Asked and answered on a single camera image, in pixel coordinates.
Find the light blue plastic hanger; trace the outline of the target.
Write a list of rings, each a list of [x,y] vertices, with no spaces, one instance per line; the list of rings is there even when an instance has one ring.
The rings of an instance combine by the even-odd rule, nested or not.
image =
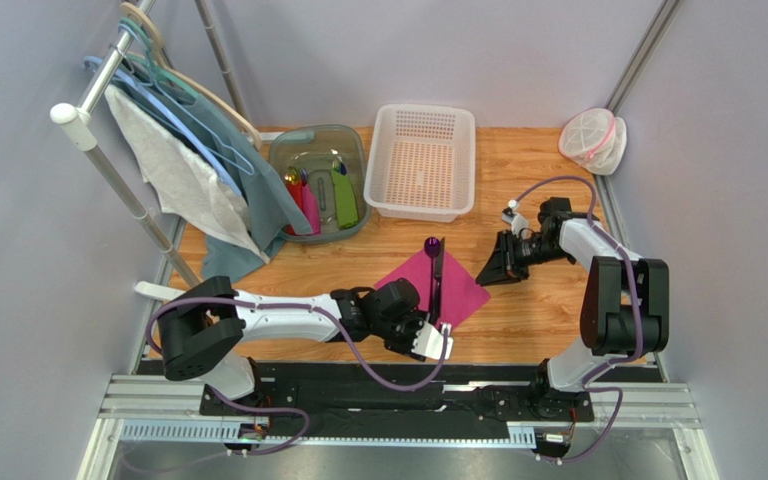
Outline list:
[[[226,145],[230,151],[236,154],[241,161],[230,159],[223,153],[220,153],[217,149],[207,146],[202,138],[199,137],[192,129],[190,129],[182,119],[179,118],[178,113],[183,113],[185,118],[195,120],[201,125],[212,137],[214,132],[205,127],[198,119],[192,116],[182,106],[180,106],[172,97],[162,93],[157,97],[152,90],[150,90],[145,83],[140,82],[136,76],[126,73],[123,68],[118,67],[113,73],[111,83],[116,86],[126,85],[130,90],[137,93],[136,100],[141,99],[144,103],[148,104],[146,112],[157,120],[163,127],[172,132],[179,139],[183,139],[187,146],[191,146],[195,152],[197,152],[207,164],[217,173],[218,179],[230,187],[231,191],[236,196],[244,196],[244,190],[227,167],[233,167],[240,174],[252,176],[255,173],[254,165],[246,158],[244,158],[234,147]]]

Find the white clothes rack foot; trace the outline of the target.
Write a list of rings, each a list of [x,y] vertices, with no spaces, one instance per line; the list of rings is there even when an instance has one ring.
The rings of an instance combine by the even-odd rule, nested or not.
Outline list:
[[[146,281],[137,282],[135,284],[134,291],[136,294],[142,297],[160,302],[173,301],[185,294],[184,290],[158,285]]]

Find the magenta paper napkin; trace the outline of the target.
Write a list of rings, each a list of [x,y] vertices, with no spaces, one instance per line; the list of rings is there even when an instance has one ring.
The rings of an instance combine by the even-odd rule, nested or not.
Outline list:
[[[404,278],[420,295],[419,308],[429,306],[431,259],[419,251],[374,284],[376,289]],[[444,254],[440,321],[457,329],[490,300],[490,293],[475,283],[465,267],[450,253]]]

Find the white terry towel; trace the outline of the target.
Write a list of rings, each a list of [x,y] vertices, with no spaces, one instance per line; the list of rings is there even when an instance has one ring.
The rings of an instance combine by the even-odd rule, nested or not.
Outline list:
[[[270,257],[249,234],[246,200],[219,179],[215,169],[123,90],[110,86],[105,98],[133,151],[144,182],[153,186],[164,213],[176,214],[204,233],[250,251],[264,263]]]

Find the white mesh laundry bag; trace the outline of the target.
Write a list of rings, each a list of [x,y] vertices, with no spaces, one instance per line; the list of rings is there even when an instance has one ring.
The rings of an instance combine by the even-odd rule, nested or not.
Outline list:
[[[625,120],[605,108],[591,108],[572,118],[557,142],[559,153],[594,175],[615,173],[628,140]]]

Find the purple metal spoon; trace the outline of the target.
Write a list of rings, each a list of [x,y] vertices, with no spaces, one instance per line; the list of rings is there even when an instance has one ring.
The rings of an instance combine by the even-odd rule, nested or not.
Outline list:
[[[433,295],[433,269],[434,269],[434,257],[436,255],[437,237],[428,237],[424,242],[424,253],[430,260],[430,285],[429,285],[429,322],[434,323],[432,319],[432,295]]]

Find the grey-green plastic tub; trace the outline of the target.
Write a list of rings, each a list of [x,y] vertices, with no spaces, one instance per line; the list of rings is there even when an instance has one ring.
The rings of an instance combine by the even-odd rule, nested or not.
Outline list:
[[[324,244],[347,240],[357,235],[371,216],[371,208],[363,198],[366,158],[359,134],[339,124],[316,125],[290,130],[272,142],[269,162],[280,174],[309,183],[317,199],[321,219],[320,235],[298,235],[286,228],[281,236],[298,244]],[[340,229],[330,171],[347,174],[354,189],[359,221],[353,227]]]

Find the black table knife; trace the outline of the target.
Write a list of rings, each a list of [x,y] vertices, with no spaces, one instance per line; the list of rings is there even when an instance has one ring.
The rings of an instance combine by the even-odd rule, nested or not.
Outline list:
[[[433,269],[433,295],[432,295],[432,319],[437,323],[442,314],[442,295],[443,295],[443,270],[445,262],[445,239],[436,239],[436,255],[434,257]]]

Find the green utensil sleeve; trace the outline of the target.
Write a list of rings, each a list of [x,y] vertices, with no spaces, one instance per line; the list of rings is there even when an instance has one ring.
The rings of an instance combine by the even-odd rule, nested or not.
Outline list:
[[[340,229],[348,229],[359,221],[354,189],[347,174],[341,170],[330,171],[336,202],[337,223]]]

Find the white perforated plastic basket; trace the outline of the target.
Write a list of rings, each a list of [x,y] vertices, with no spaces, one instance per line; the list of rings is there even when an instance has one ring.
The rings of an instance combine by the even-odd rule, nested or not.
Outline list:
[[[363,195],[381,216],[450,223],[473,209],[475,185],[471,112],[420,104],[378,110]]]

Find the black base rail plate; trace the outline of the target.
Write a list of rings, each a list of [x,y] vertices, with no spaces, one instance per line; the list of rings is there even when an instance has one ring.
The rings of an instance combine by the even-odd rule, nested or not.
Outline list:
[[[248,406],[298,408],[306,438],[497,440],[510,422],[566,430],[595,415],[586,393],[533,388],[535,365],[448,364],[428,386],[389,390],[358,364],[261,362],[261,383]]]

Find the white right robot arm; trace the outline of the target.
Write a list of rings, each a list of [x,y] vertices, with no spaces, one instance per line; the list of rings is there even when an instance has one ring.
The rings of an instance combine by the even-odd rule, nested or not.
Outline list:
[[[588,398],[587,386],[611,367],[665,349],[669,338],[669,268],[621,246],[587,212],[567,198],[540,206],[532,231],[510,201],[502,213],[492,253],[475,281],[482,287],[519,283],[533,265],[566,259],[581,265],[587,284],[580,336],[561,354],[544,360],[521,406],[536,419],[573,416]]]

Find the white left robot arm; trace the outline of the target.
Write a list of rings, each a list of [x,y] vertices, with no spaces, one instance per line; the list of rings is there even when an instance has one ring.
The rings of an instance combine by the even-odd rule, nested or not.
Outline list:
[[[337,289],[313,297],[275,297],[232,287],[224,276],[188,291],[146,282],[138,294],[162,301],[146,337],[162,358],[169,381],[198,379],[229,399],[256,390],[252,360],[236,353],[242,343],[304,339],[345,343],[356,349],[370,336],[387,350],[418,361],[441,364],[454,341],[448,326],[438,327],[419,307],[419,293],[398,279],[375,289]]]

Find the red utensil sleeve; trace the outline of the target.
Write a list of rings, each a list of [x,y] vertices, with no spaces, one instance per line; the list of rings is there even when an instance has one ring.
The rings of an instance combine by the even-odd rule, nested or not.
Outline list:
[[[302,188],[301,181],[292,176],[284,177],[284,185],[293,199],[295,206],[299,210],[301,217],[305,218],[302,206]]]

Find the teal plastic hanger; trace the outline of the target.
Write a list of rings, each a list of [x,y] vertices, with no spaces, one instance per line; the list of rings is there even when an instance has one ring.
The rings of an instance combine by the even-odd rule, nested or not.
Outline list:
[[[164,92],[163,85],[169,84],[174,85],[192,100],[201,97],[206,98],[237,127],[241,127],[245,133],[251,135],[256,150],[259,150],[262,147],[263,141],[260,132],[247,119],[231,108],[229,104],[219,98],[216,94],[170,67],[163,59],[159,45],[152,40],[148,33],[137,24],[135,20],[129,18],[127,15],[123,15],[119,20],[119,26],[127,33],[133,34],[137,42],[141,45],[145,52],[145,57],[141,57],[141,60],[149,72],[151,81],[156,85],[158,90]]]

